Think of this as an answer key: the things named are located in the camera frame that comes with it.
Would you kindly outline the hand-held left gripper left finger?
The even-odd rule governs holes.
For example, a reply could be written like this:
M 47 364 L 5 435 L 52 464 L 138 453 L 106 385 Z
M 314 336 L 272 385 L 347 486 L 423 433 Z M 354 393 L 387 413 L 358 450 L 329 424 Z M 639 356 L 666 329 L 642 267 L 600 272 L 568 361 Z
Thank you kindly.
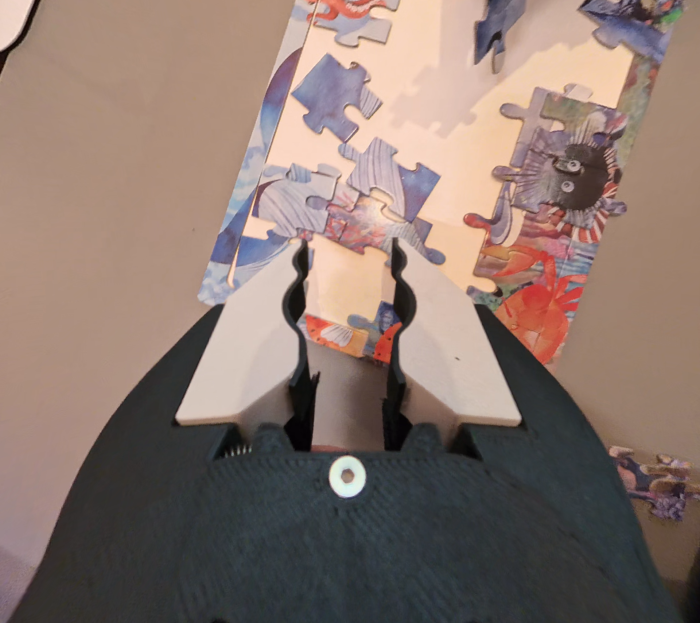
M 309 248 L 293 239 L 232 293 L 174 416 L 180 426 L 234 424 L 250 440 L 267 423 L 282 426 L 294 449 L 308 452 L 316 388 L 306 338 Z

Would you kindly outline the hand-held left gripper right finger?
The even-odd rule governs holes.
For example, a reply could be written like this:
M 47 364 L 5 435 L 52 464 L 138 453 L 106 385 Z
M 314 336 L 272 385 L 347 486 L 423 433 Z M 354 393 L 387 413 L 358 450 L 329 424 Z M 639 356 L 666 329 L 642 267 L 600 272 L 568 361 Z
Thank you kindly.
M 391 242 L 393 308 L 382 403 L 384 448 L 401 450 L 410 430 L 432 425 L 449 446 L 463 424 L 517 427 L 521 412 L 473 301 L 402 239 Z

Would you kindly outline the purple eyelash puzzle piece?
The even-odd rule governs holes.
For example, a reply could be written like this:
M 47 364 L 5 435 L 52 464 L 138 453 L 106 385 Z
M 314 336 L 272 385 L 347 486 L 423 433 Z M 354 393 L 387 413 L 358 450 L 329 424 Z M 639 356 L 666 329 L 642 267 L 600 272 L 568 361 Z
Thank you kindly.
M 526 0 L 487 0 L 486 17 L 475 24 L 475 63 L 492 51 L 492 72 L 505 62 L 505 36 L 523 15 Z

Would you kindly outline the sea print puzzle board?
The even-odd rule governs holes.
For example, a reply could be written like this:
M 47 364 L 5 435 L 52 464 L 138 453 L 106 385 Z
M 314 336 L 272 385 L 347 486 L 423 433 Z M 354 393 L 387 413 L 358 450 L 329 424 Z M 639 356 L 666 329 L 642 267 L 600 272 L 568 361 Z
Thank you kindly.
M 517 242 L 485 251 L 484 234 L 467 227 L 463 216 L 492 214 L 503 183 L 492 170 L 510 166 L 522 125 L 503 117 L 500 107 L 506 102 L 527 107 L 537 86 L 562 92 L 567 84 L 583 85 L 593 92 L 587 102 L 628 116 L 617 148 L 620 183 L 661 64 L 624 44 L 603 46 L 592 35 L 597 23 L 578 10 L 584 1 L 526 0 L 523 15 L 505 36 L 503 68 L 493 74 L 492 51 L 475 63 L 475 24 L 485 19 L 487 0 L 400 0 L 395 12 L 374 9 L 373 16 L 392 23 L 388 40 L 361 40 L 357 47 L 338 44 L 333 31 L 310 24 L 295 0 L 199 300 L 223 303 L 234 292 L 230 276 L 241 237 L 265 239 L 275 227 L 251 215 L 267 164 L 297 163 L 316 171 L 327 163 L 342 172 L 335 195 L 346 190 L 366 196 L 347 183 L 355 164 L 338 153 L 341 142 L 327 128 L 314 133 L 303 120 L 307 109 L 291 95 L 329 53 L 344 67 L 362 65 L 370 76 L 367 87 L 383 102 L 368 120 L 356 108 L 346 108 L 347 118 L 358 124 L 347 143 L 363 151 L 379 137 L 398 150 L 400 165 L 414 169 L 423 163 L 440 174 L 417 216 L 433 224 L 426 244 L 445 254 L 445 263 L 435 265 L 438 271 L 475 303 L 489 307 L 553 368 L 606 224 L 617 216 L 600 213 L 592 228 L 584 229 L 566 224 L 564 212 L 554 206 L 541 206 L 537 214 L 514 206 Z M 620 200 L 619 184 L 611 193 Z M 389 195 L 372 190 L 367 197 L 385 202 L 387 217 L 400 218 L 389 209 Z M 366 248 L 359 255 L 323 233 L 300 230 L 297 237 L 310 242 L 310 291 L 302 323 L 308 338 L 387 363 L 399 328 L 390 253 Z

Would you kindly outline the pale striped whale puzzle piece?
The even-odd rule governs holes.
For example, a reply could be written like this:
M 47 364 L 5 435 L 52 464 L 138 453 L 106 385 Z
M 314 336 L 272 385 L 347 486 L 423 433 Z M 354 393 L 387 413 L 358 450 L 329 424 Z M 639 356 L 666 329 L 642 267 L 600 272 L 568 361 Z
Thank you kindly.
M 320 163 L 316 171 L 292 163 L 290 166 L 267 164 L 258 183 L 251 215 L 274 222 L 273 232 L 286 238 L 300 230 L 323 233 L 342 172 Z

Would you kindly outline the lavender white whale puzzle piece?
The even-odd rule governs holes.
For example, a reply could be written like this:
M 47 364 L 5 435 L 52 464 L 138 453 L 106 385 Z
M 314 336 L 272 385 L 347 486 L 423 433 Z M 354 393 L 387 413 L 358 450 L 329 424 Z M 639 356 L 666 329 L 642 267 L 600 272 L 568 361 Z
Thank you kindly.
M 517 138 L 514 151 L 510 159 L 510 166 L 521 168 L 529 150 L 530 142 L 538 128 L 551 131 L 555 120 L 542 117 L 541 111 L 544 108 L 547 97 L 558 96 L 572 98 L 574 100 L 586 102 L 592 95 L 592 90 L 579 84 L 567 84 L 562 92 L 554 92 L 537 86 L 530 97 L 527 107 L 516 105 L 512 102 L 503 103 L 500 113 L 503 117 L 522 122 L 519 136 Z

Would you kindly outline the black sea urchin puzzle piece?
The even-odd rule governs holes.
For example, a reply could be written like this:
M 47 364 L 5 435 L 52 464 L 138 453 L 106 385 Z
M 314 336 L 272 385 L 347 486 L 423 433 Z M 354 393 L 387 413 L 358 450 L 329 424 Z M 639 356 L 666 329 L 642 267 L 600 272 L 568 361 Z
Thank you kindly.
M 515 207 L 537 214 L 541 206 L 554 206 L 573 226 L 590 229 L 600 213 L 626 213 L 626 204 L 611 193 L 621 175 L 617 150 L 601 133 L 576 141 L 538 131 L 520 166 L 496 166 L 492 175 L 515 184 Z

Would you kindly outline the blue wave puzzle piece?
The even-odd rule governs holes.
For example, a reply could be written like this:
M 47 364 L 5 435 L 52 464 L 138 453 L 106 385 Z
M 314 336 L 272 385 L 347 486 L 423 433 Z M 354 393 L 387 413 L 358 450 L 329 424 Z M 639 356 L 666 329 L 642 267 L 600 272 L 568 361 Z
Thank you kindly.
M 298 279 L 298 258 L 302 259 L 302 280 L 308 277 L 306 245 L 296 236 L 279 235 L 273 230 L 265 239 L 242 236 L 231 274 L 230 286 L 237 292 L 249 285 L 263 292 L 281 292 Z

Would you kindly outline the blue dark coral puzzle piece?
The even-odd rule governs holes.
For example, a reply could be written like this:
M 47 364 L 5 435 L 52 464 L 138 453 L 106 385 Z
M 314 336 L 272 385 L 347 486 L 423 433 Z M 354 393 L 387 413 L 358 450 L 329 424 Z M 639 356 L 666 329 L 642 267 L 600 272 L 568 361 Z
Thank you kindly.
M 592 35 L 603 46 L 624 44 L 660 65 L 684 7 L 681 0 L 585 0 L 578 10 L 597 23 Z

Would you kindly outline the blue red coral puzzle piece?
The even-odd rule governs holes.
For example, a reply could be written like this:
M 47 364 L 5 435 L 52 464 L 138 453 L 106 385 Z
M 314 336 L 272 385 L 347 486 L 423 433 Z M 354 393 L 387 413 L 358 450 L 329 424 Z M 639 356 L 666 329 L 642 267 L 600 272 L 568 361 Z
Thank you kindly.
M 410 240 L 413 224 L 402 218 L 387 217 L 386 203 L 373 197 L 361 196 L 346 218 L 339 242 L 359 255 L 366 248 L 390 253 L 394 238 Z

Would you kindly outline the coral striped edge puzzle piece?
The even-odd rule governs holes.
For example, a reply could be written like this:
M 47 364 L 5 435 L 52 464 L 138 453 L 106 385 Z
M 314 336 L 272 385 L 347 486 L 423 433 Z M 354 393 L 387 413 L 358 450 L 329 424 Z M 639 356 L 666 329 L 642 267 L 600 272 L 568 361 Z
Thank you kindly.
M 358 203 L 361 194 L 353 191 L 342 190 L 328 202 L 326 212 L 328 214 L 323 236 L 334 243 L 341 244 L 345 229 L 351 219 L 351 214 Z

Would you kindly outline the blue striped whale puzzle piece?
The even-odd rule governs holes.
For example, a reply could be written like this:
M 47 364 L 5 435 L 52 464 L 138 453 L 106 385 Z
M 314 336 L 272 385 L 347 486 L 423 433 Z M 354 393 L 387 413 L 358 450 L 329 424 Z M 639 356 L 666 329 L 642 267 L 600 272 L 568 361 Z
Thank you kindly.
M 355 166 L 347 183 L 369 196 L 381 190 L 390 196 L 391 212 L 413 222 L 440 180 L 440 174 L 423 163 L 408 169 L 395 160 L 398 150 L 385 140 L 375 137 L 363 151 L 348 143 L 339 144 L 340 156 Z

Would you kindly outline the purple blue white puzzle piece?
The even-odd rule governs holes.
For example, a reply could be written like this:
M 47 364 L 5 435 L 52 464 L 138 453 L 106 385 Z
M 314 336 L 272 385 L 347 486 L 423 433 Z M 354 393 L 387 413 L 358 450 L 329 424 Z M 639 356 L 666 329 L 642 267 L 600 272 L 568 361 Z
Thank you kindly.
M 641 465 L 650 514 L 665 522 L 681 523 L 689 501 L 699 501 L 699 480 L 690 461 L 658 454 L 652 463 Z

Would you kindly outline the dark blue whale eye piece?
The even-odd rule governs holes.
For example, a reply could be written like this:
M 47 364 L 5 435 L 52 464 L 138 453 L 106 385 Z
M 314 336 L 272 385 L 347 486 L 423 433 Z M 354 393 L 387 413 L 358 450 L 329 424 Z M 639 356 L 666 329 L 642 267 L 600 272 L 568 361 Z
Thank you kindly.
M 325 54 L 291 95 L 307 113 L 304 123 L 316 134 L 328 129 L 341 143 L 347 143 L 358 131 L 358 124 L 347 118 L 345 110 L 351 106 L 363 118 L 370 119 L 383 102 L 368 88 L 370 76 L 359 63 L 344 67 L 333 55 Z

